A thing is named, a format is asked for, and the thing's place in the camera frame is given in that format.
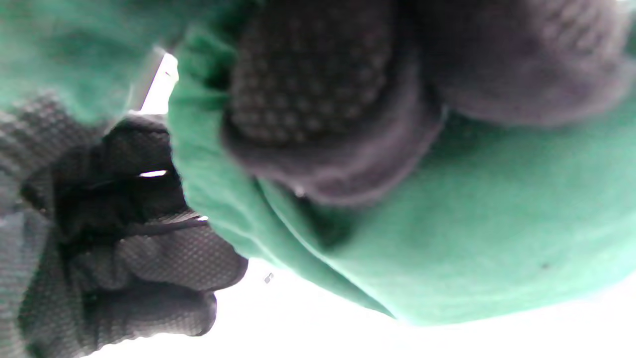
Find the person's left hand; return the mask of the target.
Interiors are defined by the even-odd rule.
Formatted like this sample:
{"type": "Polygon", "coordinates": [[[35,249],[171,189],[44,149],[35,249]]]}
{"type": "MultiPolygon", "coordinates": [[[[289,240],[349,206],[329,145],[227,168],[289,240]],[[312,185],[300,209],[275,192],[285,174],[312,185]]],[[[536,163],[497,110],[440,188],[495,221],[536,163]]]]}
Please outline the person's left hand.
{"type": "Polygon", "coordinates": [[[47,95],[1,112],[3,358],[204,335],[246,270],[186,204],[163,115],[82,125],[47,95]]]}

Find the person's right hand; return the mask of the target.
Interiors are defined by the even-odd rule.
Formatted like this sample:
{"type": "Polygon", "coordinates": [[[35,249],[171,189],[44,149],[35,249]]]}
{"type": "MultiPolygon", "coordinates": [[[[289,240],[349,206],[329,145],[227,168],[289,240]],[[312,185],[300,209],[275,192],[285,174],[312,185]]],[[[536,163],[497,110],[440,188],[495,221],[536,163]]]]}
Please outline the person's right hand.
{"type": "Polygon", "coordinates": [[[250,176],[368,205],[448,111],[553,127],[616,106],[634,23],[623,0],[270,0],[241,35],[221,141],[250,176]]]}

